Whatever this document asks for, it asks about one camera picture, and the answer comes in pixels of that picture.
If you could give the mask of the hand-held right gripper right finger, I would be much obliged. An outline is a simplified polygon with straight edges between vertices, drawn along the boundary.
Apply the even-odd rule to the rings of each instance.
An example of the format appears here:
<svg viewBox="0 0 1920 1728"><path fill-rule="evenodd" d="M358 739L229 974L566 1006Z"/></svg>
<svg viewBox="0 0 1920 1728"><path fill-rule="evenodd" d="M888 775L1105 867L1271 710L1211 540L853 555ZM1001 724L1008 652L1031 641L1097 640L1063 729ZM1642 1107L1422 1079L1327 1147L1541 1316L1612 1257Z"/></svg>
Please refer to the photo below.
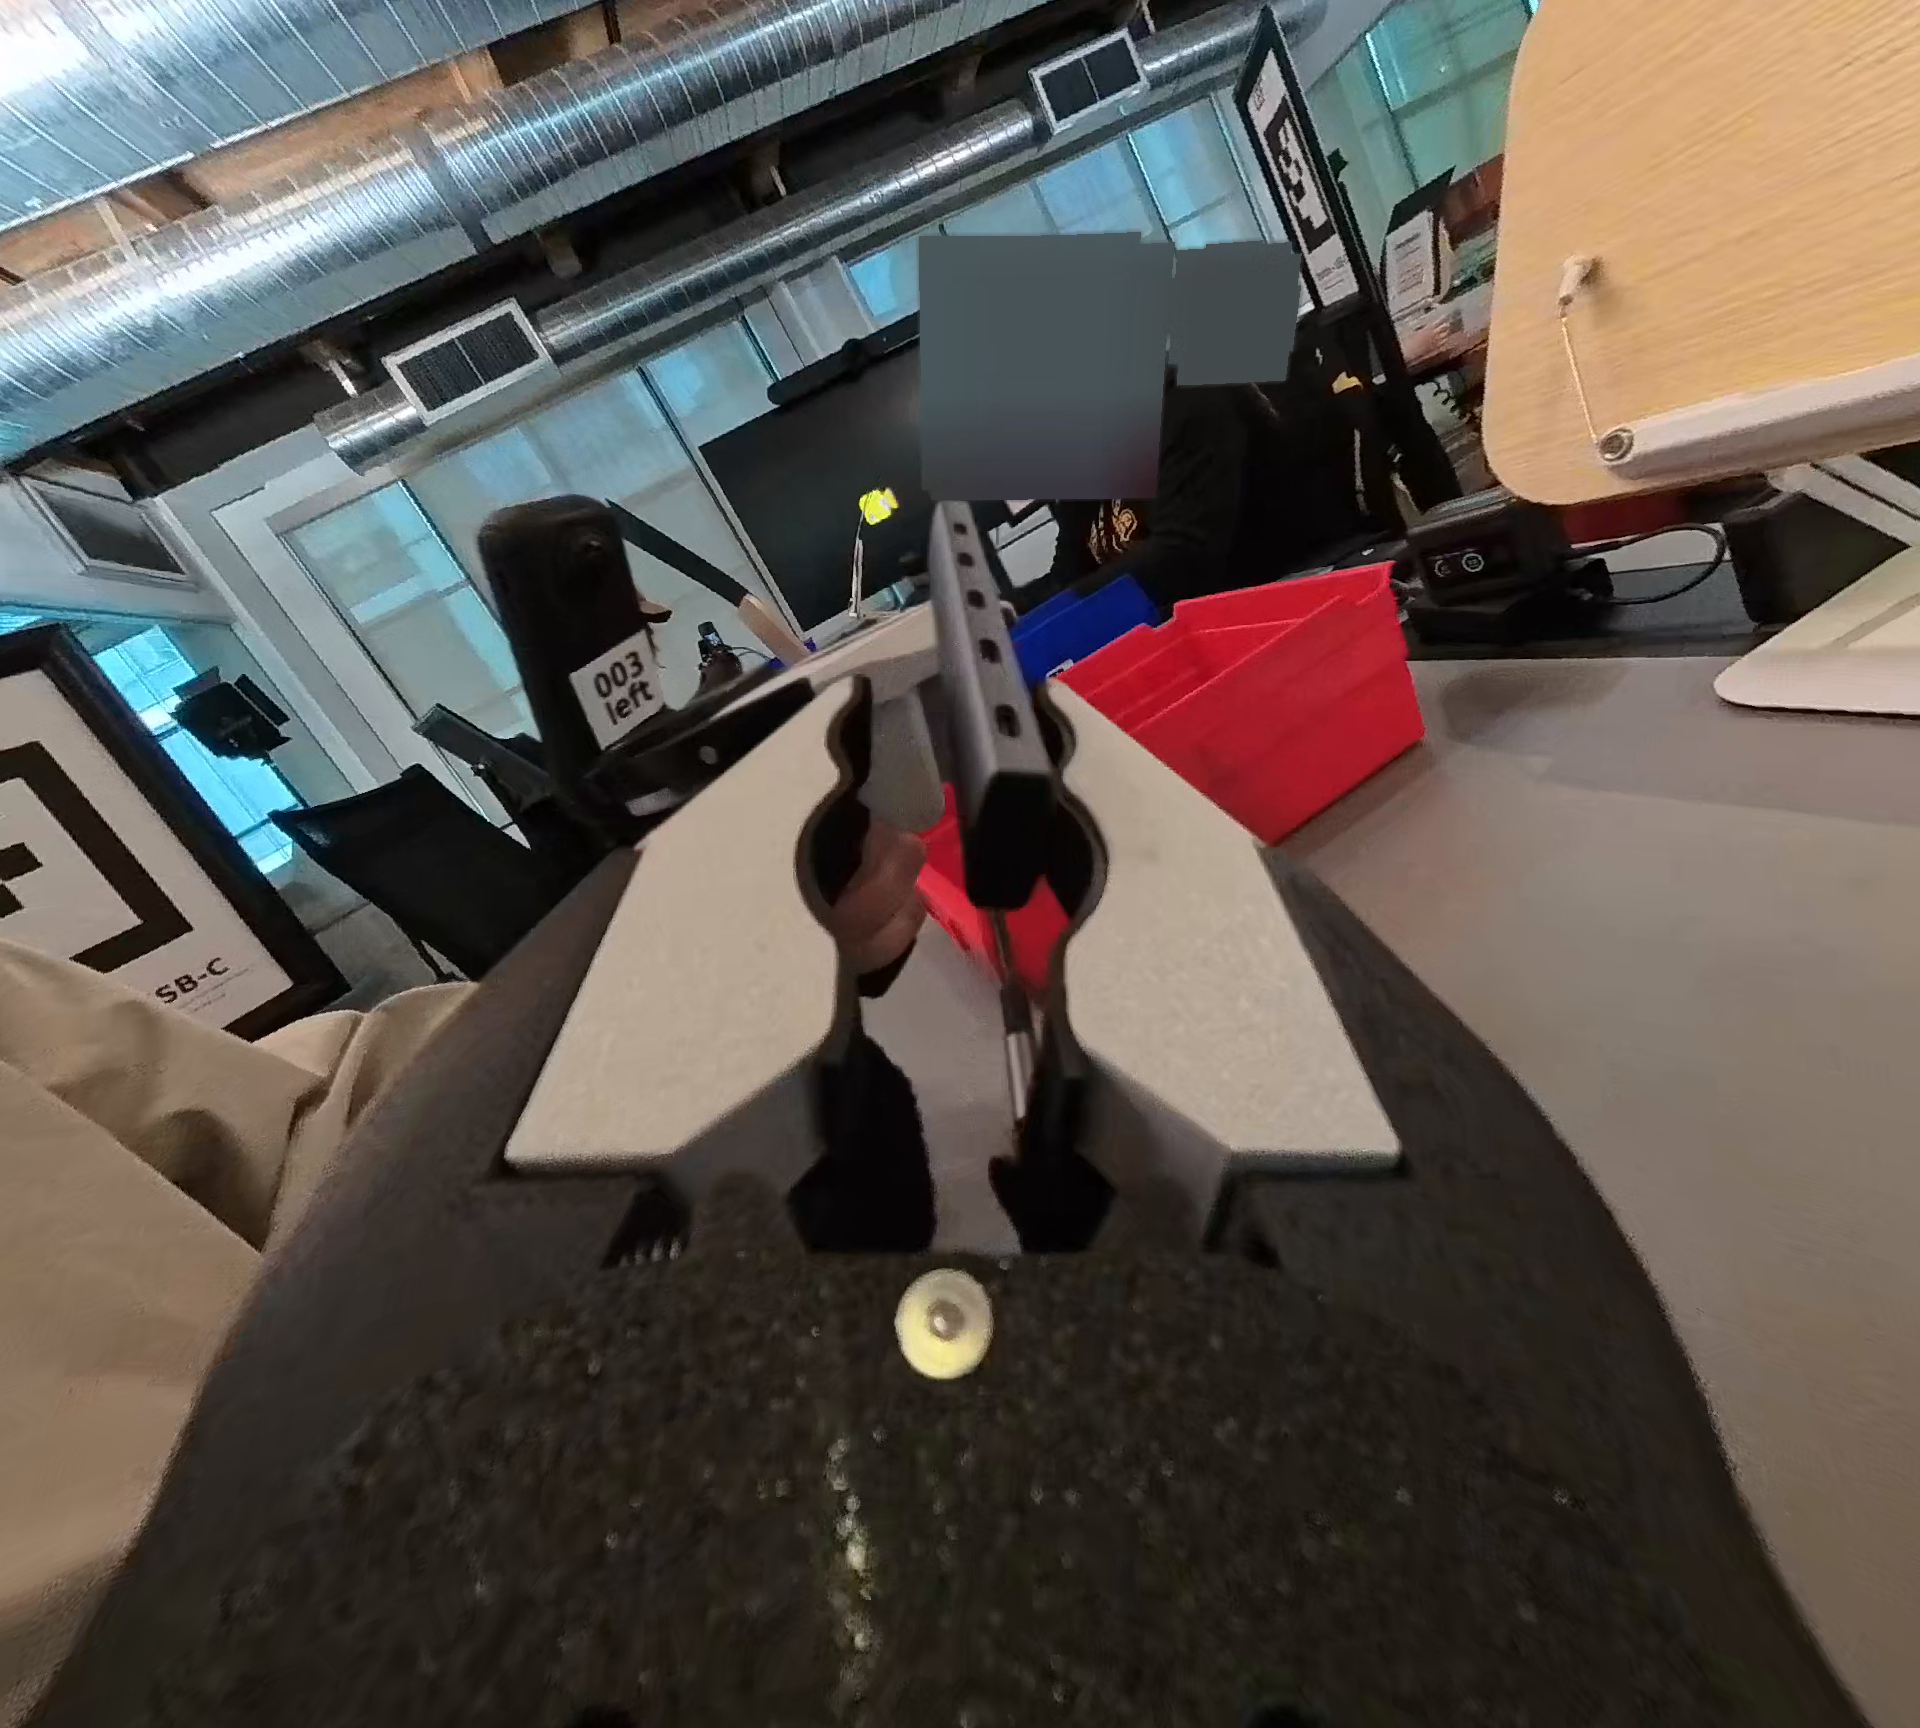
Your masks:
<svg viewBox="0 0 1920 1728"><path fill-rule="evenodd" d="M1026 1096L1026 1211L1097 1232L1154 1183L1212 1232L1265 1179L1386 1178L1400 1135L1261 837L1067 682L1061 812L1084 842Z"/></svg>

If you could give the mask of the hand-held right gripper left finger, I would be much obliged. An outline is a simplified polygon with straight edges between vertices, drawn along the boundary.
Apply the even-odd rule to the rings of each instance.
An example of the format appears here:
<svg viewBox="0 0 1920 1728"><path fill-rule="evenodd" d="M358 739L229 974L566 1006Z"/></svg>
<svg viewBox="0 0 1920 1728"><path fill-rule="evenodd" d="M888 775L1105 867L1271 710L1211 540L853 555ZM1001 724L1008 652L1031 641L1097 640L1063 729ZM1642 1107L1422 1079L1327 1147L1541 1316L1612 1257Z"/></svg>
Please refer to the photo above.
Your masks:
<svg viewBox="0 0 1920 1728"><path fill-rule="evenodd" d="M503 1147L521 1178L659 1178L696 1206L733 1178L788 1195L826 1152L823 1073L859 1026L828 855L861 820L874 689L801 703L638 847L635 872Z"/></svg>

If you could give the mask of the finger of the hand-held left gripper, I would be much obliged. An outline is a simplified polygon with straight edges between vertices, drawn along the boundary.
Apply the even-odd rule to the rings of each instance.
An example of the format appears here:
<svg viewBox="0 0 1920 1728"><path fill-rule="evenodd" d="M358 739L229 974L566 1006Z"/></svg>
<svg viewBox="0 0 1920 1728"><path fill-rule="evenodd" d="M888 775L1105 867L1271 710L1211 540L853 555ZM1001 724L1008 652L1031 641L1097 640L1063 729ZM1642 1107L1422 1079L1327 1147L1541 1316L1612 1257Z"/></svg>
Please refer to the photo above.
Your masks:
<svg viewBox="0 0 1920 1728"><path fill-rule="evenodd" d="M844 710L835 682L856 675L869 686L869 767L853 792L837 795L831 769L828 718L801 713L799 739L782 731L747 755L747 831L799 835L823 812L851 813L863 833L871 821L885 831L921 835L946 810L945 769L922 689L940 673L938 633L933 621L874 621L796 663L769 665L749 677L747 706L759 707L802 684L805 696L826 696L828 713Z"/></svg>

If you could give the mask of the dark grey USB hub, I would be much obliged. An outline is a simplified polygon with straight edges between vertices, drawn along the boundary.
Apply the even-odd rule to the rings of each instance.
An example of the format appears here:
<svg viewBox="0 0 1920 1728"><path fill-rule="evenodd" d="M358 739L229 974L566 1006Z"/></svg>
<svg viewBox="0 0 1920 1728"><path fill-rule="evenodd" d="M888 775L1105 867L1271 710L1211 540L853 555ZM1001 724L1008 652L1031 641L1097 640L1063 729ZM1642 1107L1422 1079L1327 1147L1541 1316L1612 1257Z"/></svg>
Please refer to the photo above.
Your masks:
<svg viewBox="0 0 1920 1728"><path fill-rule="evenodd" d="M1043 1036L1006 922L1049 881L1063 785L969 502L935 506L926 561L965 887L998 974L1012 1128L1020 1134Z"/></svg>

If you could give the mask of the large red plastic bin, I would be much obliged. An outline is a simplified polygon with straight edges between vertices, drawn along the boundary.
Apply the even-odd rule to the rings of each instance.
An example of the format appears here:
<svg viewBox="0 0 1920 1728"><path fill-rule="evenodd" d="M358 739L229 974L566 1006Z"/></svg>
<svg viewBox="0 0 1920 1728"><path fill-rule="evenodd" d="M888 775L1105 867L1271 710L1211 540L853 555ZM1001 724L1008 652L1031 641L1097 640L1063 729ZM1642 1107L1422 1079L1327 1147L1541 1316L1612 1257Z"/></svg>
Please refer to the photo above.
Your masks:
<svg viewBox="0 0 1920 1728"><path fill-rule="evenodd" d="M1427 737L1386 561L1191 598L1058 675L1266 847Z"/></svg>

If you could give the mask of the person's left forearm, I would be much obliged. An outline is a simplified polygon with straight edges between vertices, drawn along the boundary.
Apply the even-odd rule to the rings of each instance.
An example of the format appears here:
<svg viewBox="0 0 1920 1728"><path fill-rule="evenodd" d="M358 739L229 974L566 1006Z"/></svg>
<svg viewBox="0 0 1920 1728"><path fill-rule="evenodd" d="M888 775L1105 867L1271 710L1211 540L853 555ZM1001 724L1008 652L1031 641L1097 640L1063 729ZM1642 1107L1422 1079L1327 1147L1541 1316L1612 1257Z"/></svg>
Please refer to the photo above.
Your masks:
<svg viewBox="0 0 1920 1728"><path fill-rule="evenodd" d="M144 1524L258 1262L470 982L246 1039L3 946L3 1721Z"/></svg>

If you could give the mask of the yellow desk lamp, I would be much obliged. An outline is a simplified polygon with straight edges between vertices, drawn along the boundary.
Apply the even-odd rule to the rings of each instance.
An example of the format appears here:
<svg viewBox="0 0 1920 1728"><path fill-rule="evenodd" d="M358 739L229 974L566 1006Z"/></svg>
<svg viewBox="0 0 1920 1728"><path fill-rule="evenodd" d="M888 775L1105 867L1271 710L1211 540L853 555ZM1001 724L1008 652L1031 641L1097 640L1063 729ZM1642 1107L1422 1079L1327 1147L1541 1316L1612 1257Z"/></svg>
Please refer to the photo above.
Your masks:
<svg viewBox="0 0 1920 1728"><path fill-rule="evenodd" d="M872 487L859 496L848 569L848 615L855 621L864 620L871 594L866 586L866 530L888 524L898 512L900 496L895 487Z"/></svg>

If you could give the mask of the grey desk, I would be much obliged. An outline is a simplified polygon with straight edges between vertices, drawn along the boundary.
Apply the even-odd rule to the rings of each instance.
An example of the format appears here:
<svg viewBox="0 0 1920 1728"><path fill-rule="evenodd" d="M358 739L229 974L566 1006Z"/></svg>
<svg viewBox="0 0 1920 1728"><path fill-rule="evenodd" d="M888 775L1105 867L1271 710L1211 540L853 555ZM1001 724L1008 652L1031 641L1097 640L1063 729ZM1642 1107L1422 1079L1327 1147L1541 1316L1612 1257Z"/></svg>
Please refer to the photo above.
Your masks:
<svg viewBox="0 0 1920 1728"><path fill-rule="evenodd" d="M1916 724L1720 669L1419 660L1424 742L1286 851L1580 1156L1833 1665L1916 1723Z"/></svg>

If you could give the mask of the person's left hand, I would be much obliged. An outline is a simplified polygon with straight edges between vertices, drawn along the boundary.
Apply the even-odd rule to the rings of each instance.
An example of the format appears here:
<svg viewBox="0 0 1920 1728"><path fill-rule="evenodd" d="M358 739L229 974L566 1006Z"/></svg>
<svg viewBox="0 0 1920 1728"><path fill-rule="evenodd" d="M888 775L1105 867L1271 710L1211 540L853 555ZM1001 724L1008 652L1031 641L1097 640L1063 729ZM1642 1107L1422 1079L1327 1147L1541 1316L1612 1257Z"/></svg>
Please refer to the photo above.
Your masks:
<svg viewBox="0 0 1920 1728"><path fill-rule="evenodd" d="M916 833L874 818L855 874L840 896L828 901L828 932L861 996L882 996L912 956L926 922L921 889L924 862L924 844Z"/></svg>

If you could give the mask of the large blue plastic bin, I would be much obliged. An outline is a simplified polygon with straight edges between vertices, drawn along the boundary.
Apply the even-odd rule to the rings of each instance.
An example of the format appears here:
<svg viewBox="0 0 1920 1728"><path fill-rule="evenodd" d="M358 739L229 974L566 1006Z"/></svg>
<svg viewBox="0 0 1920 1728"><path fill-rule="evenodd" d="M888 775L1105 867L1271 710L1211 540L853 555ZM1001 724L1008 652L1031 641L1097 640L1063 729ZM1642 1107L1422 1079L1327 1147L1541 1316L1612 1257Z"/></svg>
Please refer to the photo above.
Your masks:
<svg viewBox="0 0 1920 1728"><path fill-rule="evenodd" d="M1132 573L1087 592L1061 590L1020 611L1011 635L1022 679L1036 688L1138 628L1156 628L1165 610Z"/></svg>

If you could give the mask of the large black screen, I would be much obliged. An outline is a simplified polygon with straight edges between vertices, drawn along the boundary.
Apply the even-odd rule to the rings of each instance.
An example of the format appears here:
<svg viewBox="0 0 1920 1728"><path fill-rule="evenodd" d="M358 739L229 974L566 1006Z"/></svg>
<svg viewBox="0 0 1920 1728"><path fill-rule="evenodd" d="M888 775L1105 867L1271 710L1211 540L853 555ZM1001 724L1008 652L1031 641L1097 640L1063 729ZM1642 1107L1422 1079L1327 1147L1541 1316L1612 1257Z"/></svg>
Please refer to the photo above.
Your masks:
<svg viewBox="0 0 1920 1728"><path fill-rule="evenodd" d="M802 632L851 610L863 491L898 514L866 530L869 601L926 573L935 502L922 481L921 321L855 338L774 381L771 408L718 435L704 461Z"/></svg>

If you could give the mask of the black chair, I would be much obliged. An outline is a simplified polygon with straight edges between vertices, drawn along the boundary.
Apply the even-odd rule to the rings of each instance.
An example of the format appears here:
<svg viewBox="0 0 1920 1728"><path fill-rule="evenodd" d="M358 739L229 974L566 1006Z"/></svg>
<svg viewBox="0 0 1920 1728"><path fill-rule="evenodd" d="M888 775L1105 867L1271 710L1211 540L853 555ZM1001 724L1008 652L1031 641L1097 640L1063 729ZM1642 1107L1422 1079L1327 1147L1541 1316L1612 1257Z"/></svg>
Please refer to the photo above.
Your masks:
<svg viewBox="0 0 1920 1728"><path fill-rule="evenodd" d="M483 980L611 855L613 842L562 802L537 737L497 736L443 703L414 731L476 771L506 810L505 825L423 765L363 793L278 810L270 821L421 951Z"/></svg>

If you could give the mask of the black studio light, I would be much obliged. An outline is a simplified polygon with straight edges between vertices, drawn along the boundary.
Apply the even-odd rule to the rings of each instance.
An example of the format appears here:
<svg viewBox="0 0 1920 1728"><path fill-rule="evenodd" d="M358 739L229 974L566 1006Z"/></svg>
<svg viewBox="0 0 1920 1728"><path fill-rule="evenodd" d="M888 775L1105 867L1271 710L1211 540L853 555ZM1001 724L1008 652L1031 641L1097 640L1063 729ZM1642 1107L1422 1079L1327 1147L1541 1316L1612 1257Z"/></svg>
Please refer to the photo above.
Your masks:
<svg viewBox="0 0 1920 1728"><path fill-rule="evenodd" d="M273 762L291 739L291 715L249 673L206 667L180 684L175 724L208 755Z"/></svg>

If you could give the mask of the black power station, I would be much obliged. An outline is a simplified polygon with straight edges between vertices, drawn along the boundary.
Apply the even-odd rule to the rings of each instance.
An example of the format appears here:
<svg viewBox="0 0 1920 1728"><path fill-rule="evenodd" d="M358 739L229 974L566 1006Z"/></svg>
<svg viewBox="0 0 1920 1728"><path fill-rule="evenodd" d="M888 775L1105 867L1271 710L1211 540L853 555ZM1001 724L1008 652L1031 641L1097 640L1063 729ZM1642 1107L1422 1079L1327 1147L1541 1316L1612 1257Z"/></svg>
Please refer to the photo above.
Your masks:
<svg viewBox="0 0 1920 1728"><path fill-rule="evenodd" d="M1611 565L1575 543L1558 510L1504 489L1417 519L1404 561L1404 630L1424 650L1571 640L1620 603Z"/></svg>

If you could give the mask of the black framed marker sign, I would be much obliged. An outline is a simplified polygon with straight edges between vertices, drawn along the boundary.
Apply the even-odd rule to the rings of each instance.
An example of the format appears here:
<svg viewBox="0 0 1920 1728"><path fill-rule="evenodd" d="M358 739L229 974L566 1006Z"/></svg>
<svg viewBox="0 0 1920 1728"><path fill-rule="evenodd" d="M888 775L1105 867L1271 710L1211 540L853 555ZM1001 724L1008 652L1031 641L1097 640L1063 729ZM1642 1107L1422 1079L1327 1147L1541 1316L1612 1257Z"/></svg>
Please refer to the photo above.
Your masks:
<svg viewBox="0 0 1920 1728"><path fill-rule="evenodd" d="M3 635L3 935L245 1039L349 977L61 624Z"/></svg>
<svg viewBox="0 0 1920 1728"><path fill-rule="evenodd" d="M1261 0L1254 7L1254 32L1233 85L1233 107L1298 257L1308 316L1320 321L1382 320L1386 302L1378 269L1315 126L1284 14L1274 0Z"/></svg>

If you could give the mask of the black power brick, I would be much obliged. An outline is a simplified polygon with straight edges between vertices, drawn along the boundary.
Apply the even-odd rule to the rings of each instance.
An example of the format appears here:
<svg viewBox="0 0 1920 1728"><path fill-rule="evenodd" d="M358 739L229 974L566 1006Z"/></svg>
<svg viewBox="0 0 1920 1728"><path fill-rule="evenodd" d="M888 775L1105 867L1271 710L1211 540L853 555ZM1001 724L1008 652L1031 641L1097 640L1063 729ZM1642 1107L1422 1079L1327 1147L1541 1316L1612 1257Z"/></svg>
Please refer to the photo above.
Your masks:
<svg viewBox="0 0 1920 1728"><path fill-rule="evenodd" d="M1858 577L1847 518L1815 498L1775 491L1723 521L1740 606L1756 628L1780 628Z"/></svg>

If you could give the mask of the white stand base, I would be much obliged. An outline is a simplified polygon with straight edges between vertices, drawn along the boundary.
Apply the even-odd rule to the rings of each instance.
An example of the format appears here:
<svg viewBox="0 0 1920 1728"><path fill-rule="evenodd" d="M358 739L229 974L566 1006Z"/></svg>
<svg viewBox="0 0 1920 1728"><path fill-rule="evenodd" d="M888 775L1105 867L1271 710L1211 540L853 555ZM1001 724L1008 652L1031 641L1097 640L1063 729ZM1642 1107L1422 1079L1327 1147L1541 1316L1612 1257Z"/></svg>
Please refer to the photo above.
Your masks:
<svg viewBox="0 0 1920 1728"><path fill-rule="evenodd" d="M1714 682L1730 707L1919 718L1919 486L1875 454L1769 470L1769 486L1896 543L1887 559L1788 620Z"/></svg>

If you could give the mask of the light wooden tilted tabletop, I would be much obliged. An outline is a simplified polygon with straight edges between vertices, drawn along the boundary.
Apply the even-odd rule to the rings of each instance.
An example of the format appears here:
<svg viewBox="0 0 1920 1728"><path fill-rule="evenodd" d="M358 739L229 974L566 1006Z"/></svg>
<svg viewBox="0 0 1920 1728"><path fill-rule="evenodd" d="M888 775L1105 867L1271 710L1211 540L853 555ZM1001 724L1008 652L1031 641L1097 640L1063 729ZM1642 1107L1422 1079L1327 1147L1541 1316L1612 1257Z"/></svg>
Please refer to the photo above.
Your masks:
<svg viewBox="0 0 1920 1728"><path fill-rule="evenodd" d="M1484 451L1582 508L1916 443L1919 0L1545 0L1506 105Z"/></svg>

